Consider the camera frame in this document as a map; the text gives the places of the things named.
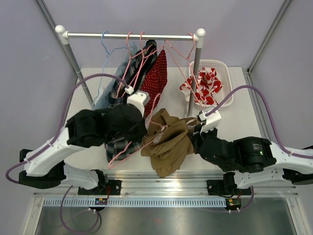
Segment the brown tan skirt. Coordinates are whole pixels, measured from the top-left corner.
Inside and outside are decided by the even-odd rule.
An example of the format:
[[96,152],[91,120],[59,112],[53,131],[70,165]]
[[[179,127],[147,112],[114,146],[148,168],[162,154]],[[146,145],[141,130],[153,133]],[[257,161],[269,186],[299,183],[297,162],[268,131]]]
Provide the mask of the brown tan skirt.
[[171,116],[164,108],[152,116],[140,154],[150,157],[152,169],[160,178],[179,170],[186,156],[194,153],[188,134],[198,124],[195,117]]

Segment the red poppy print skirt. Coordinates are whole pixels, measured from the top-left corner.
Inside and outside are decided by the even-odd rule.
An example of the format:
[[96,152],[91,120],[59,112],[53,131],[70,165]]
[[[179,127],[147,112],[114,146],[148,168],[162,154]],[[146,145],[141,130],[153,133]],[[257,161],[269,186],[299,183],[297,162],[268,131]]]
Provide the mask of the red poppy print skirt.
[[200,107],[206,107],[211,105],[218,105],[218,95],[221,94],[223,83],[217,77],[217,71],[215,68],[203,67],[199,70],[196,80],[191,75],[179,89],[189,100],[191,83],[196,81],[196,90],[194,104]]

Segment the red polka dot skirt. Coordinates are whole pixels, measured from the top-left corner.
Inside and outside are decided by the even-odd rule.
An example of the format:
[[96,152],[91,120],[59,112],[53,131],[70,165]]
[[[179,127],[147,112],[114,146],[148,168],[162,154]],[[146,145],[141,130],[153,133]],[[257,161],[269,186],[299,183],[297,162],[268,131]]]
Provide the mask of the red polka dot skirt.
[[154,99],[158,94],[162,94],[167,85],[167,81],[167,58],[166,52],[163,49],[159,53],[155,64],[147,73],[144,83],[140,88],[141,91],[147,92],[150,97],[149,102],[145,105],[145,117],[147,117],[151,110],[157,106],[160,97],[156,99],[155,105],[153,106]]

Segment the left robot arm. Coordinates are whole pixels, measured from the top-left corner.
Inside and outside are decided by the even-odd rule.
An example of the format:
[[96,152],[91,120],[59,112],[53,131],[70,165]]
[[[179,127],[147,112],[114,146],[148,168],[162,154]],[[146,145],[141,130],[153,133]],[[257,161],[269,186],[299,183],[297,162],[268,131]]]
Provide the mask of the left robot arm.
[[144,109],[132,104],[81,110],[46,144],[36,150],[20,151],[20,160],[26,163],[18,184],[37,189],[69,185],[78,187],[80,195],[107,194],[109,181],[103,171],[78,169],[65,163],[65,159],[119,139],[139,141],[146,133]]

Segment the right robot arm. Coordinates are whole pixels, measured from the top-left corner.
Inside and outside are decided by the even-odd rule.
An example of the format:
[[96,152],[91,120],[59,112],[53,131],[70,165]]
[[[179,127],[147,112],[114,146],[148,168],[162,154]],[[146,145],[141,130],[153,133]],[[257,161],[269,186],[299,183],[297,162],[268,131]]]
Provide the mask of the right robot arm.
[[188,134],[194,152],[224,172],[220,180],[207,180],[209,195],[251,195],[253,186],[276,181],[312,184],[312,149],[281,147],[259,137],[226,141],[217,137],[217,131],[202,132],[197,125]]

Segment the dark plaid skirt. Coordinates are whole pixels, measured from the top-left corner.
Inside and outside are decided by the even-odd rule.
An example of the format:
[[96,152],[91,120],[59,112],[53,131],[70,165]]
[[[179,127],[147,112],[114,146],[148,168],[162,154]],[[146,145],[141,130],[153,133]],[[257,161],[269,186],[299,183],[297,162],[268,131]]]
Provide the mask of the dark plaid skirt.
[[[133,87],[136,92],[143,84],[144,76],[154,65],[157,59],[157,43],[155,40],[148,40],[146,45],[135,53],[131,59],[128,69],[120,76],[126,83]],[[125,92],[124,84],[114,82],[108,94],[109,108],[114,108],[127,102],[128,94]],[[121,139],[105,145],[107,161],[110,162],[114,157],[117,161],[127,158],[130,154],[139,150],[142,146],[141,141],[130,142]]]

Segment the right circuit board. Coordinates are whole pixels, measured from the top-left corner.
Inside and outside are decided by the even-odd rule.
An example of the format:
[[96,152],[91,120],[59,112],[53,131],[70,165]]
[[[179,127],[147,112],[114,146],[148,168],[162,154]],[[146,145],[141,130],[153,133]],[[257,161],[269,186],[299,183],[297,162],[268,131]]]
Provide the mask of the right circuit board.
[[226,206],[227,207],[241,207],[241,205],[242,205],[242,200],[240,198],[226,199]]

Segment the circuit board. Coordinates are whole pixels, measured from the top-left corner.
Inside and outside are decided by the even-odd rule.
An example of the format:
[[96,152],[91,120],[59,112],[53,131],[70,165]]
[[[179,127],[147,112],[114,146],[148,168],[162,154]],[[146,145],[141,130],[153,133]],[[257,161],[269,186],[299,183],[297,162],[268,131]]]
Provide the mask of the circuit board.
[[242,205],[242,200],[240,198],[226,199],[226,206],[227,207],[241,207],[241,205]]
[[107,205],[108,199],[107,198],[96,198],[95,204],[96,205]]

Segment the white perforated plastic basket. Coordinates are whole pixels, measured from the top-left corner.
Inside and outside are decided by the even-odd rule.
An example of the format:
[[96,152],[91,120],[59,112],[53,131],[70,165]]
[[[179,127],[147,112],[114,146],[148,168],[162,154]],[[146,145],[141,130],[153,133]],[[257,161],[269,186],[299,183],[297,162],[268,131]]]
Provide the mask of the white perforated plastic basket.
[[[191,71],[193,71],[193,64],[194,62],[191,62],[191,70],[188,68],[189,77],[191,76]],[[215,68],[217,71],[217,77],[223,83],[221,94],[219,94],[217,98],[218,103],[220,104],[220,102],[222,102],[226,98],[226,96],[233,90],[228,67],[224,62],[219,61],[219,60],[201,59],[199,62],[199,70],[203,67]],[[205,107],[200,107],[199,105],[196,105],[196,104],[194,104],[194,107],[199,110],[205,108]]]

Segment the left circuit board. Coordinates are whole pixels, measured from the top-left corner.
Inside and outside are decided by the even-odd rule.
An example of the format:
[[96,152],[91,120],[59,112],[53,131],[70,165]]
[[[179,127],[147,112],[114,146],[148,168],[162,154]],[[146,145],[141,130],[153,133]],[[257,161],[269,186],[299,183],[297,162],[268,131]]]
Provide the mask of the left circuit board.
[[108,199],[107,198],[96,198],[95,204],[96,205],[107,205]]

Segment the silver white clothes rack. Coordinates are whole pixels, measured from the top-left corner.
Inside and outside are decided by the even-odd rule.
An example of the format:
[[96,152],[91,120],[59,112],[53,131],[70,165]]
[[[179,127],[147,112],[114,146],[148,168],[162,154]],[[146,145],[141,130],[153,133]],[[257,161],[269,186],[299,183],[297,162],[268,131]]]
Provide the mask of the silver white clothes rack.
[[64,26],[57,25],[55,26],[55,32],[58,35],[64,51],[74,68],[74,71],[77,74],[79,81],[83,80],[83,75],[81,72],[81,67],[78,65],[78,62],[74,56],[72,48],[70,46],[70,38],[104,38],[104,39],[131,39],[131,40],[174,40],[174,41],[195,41],[195,58],[194,58],[194,71],[198,71],[198,66],[200,62],[201,50],[204,43],[204,37],[206,32],[203,28],[199,28],[195,34],[191,35],[149,35],[149,34],[100,34],[100,33],[70,33],[67,31]]

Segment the aluminium mounting rail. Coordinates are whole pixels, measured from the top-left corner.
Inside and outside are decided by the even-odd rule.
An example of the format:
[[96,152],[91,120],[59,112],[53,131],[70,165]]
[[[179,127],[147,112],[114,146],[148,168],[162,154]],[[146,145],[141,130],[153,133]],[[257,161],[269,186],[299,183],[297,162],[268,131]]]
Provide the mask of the aluminium mounting rail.
[[[78,188],[58,186],[37,190],[33,194],[44,206],[65,207],[186,207],[224,208],[225,194],[211,193],[213,182],[221,180],[221,174],[173,174],[158,178],[153,174],[110,174],[110,194],[79,195]],[[96,205],[96,198],[107,198],[107,205]]]

